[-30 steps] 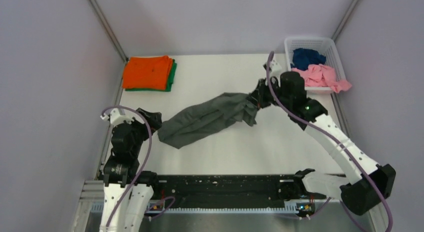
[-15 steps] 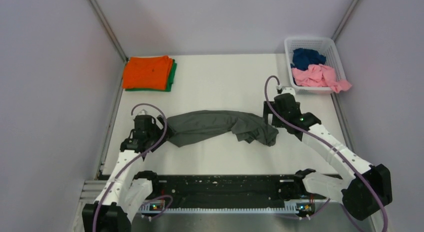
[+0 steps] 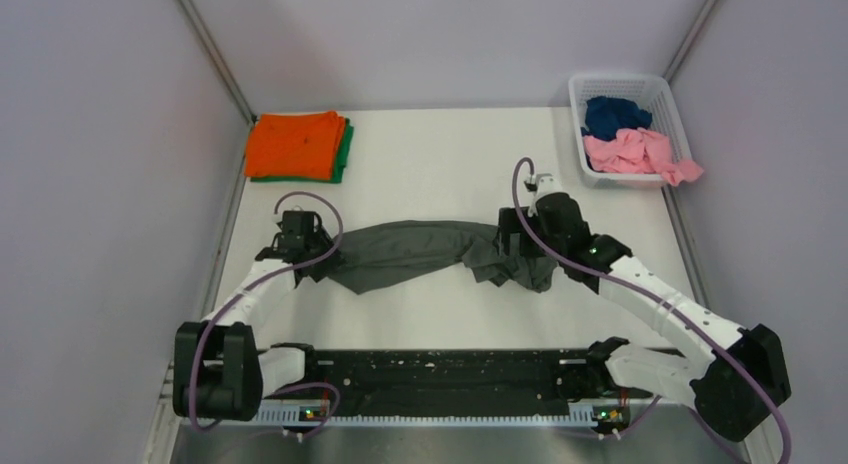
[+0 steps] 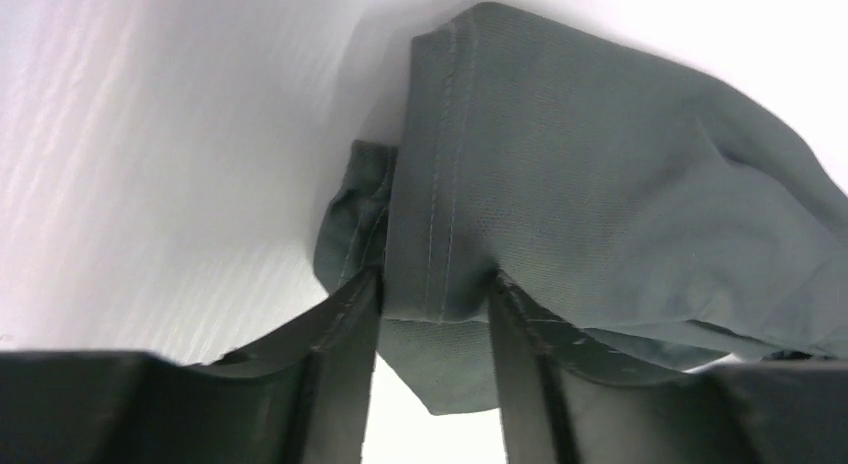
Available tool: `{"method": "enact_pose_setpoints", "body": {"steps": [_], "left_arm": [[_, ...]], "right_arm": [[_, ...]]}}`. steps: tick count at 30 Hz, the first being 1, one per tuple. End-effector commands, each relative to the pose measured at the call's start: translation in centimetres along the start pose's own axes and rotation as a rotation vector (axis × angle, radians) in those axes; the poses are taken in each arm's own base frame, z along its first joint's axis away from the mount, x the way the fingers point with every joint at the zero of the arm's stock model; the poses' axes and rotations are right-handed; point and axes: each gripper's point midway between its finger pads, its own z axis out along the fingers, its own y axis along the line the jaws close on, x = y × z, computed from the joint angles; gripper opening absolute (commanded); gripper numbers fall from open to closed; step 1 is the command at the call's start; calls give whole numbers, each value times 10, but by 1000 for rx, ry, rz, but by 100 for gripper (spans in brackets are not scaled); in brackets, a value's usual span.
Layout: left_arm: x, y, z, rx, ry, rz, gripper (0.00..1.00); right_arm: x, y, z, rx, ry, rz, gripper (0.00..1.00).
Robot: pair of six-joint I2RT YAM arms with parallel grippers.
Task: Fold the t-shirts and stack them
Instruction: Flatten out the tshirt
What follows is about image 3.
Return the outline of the grey t-shirt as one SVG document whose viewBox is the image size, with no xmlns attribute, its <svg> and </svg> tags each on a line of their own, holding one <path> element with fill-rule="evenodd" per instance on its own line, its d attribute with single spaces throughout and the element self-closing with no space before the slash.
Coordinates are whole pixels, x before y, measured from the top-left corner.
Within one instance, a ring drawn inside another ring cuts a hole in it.
<svg viewBox="0 0 848 464">
<path fill-rule="evenodd" d="M 552 286 L 557 262 L 506 255 L 496 226 L 469 221 L 395 221 L 343 234 L 327 277 L 361 295 L 461 264 L 477 283 L 509 281 L 536 293 Z"/>
</svg>

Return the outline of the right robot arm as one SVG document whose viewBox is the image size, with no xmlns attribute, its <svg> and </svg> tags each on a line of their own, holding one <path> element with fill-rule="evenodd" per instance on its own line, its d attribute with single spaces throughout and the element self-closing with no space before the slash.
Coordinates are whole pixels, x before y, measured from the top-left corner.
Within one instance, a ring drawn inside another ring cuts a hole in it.
<svg viewBox="0 0 848 464">
<path fill-rule="evenodd" d="M 632 250 L 590 230 L 577 202 L 549 193 L 531 206 L 502 207 L 501 251 L 549 257 L 572 280 L 619 305 L 672 344 L 666 354 L 624 338 L 597 342 L 586 369 L 589 388 L 612 396 L 620 388 L 657 394 L 695 413 L 732 442 L 743 441 L 792 395 L 782 343 L 763 324 L 745 328 L 680 293 Z"/>
</svg>

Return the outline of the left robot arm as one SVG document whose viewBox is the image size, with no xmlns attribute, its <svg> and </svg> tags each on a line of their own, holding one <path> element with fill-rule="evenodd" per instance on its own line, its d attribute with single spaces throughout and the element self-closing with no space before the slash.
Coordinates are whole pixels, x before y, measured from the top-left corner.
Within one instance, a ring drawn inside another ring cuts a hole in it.
<svg viewBox="0 0 848 464">
<path fill-rule="evenodd" d="M 201 321 L 178 328 L 172 384 L 172 407 L 178 416 L 249 421 L 263 399 L 284 387 L 302 398 L 319 388 L 321 372 L 313 346 L 278 343 L 262 349 L 255 334 L 303 279 L 323 279 L 340 254 L 313 211 L 285 211 L 277 226 L 271 243 L 255 256 L 225 304 Z"/>
</svg>

